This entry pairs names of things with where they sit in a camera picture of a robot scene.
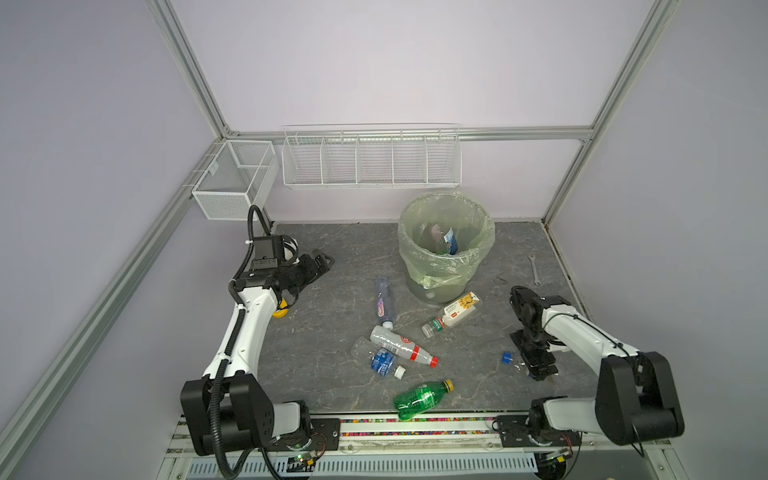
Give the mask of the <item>tall blue cap clear bottle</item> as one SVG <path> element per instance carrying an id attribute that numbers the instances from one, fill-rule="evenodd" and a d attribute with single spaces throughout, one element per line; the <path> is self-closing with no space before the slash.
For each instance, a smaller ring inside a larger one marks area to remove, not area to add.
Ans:
<path id="1" fill-rule="evenodd" d="M 423 247 L 441 256 L 454 256 L 459 252 L 454 230 L 445 230 L 440 224 L 428 224 L 423 233 Z"/>

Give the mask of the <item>blue label white cap bottle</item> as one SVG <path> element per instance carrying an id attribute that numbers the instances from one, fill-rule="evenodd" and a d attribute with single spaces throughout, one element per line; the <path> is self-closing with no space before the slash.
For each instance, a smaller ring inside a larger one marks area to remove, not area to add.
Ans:
<path id="1" fill-rule="evenodd" d="M 350 354 L 358 363 L 381 377 L 402 380 L 406 373 L 406 369 L 398 364 L 392 352 L 363 337 L 356 339 Z"/>

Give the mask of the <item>flower label tea bottle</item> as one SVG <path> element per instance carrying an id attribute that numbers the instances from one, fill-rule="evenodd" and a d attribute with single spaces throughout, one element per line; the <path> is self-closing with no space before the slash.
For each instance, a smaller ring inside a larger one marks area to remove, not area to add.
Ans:
<path id="1" fill-rule="evenodd" d="M 421 327 L 422 333 L 426 338 L 431 338 L 453 328 L 475 314 L 480 304 L 481 299 L 474 292 L 469 292 L 446 305 L 437 316 L 426 322 Z"/>

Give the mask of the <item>blue cap pepsi bottle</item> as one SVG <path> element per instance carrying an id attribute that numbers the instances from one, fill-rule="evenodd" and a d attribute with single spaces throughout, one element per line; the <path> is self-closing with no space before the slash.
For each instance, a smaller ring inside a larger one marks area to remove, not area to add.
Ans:
<path id="1" fill-rule="evenodd" d="M 503 364 L 512 366 L 518 371 L 525 372 L 527 370 L 527 365 L 522 360 L 517 359 L 512 352 L 505 351 L 501 360 Z"/>

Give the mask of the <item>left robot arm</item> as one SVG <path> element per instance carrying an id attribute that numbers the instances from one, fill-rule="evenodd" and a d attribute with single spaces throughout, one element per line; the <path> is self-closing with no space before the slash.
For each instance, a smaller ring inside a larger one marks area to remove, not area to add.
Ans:
<path id="1" fill-rule="evenodd" d="M 234 309 L 222 342 L 202 376 L 180 393 L 195 452 L 213 456 L 224 478 L 237 478 L 253 450 L 311 444 L 305 402 L 273 402 L 258 381 L 258 362 L 273 315 L 290 308 L 333 264 L 320 250 L 288 260 L 248 256 L 230 280 Z"/>

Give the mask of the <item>green bottle yellow cap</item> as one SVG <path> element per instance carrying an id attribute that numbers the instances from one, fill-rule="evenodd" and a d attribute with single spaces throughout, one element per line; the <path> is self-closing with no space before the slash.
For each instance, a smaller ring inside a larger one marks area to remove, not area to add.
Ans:
<path id="1" fill-rule="evenodd" d="M 394 408 L 400 421 L 409 421 L 415 416 L 435 408 L 442 399 L 454 391 L 451 380 L 427 382 L 395 397 Z"/>

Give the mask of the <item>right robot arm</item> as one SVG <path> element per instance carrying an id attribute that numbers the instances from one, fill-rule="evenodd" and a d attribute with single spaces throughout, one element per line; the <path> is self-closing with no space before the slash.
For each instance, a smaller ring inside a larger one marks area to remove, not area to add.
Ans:
<path id="1" fill-rule="evenodd" d="M 558 351 L 576 354 L 597 376 L 591 398 L 534 400 L 526 421 L 532 440 L 579 432 L 602 435 L 619 446 L 641 446 L 683 435 L 682 407 L 663 355 L 620 341 L 561 296 L 514 286 L 509 302 L 522 325 L 511 339 L 533 380 L 557 374 Z"/>

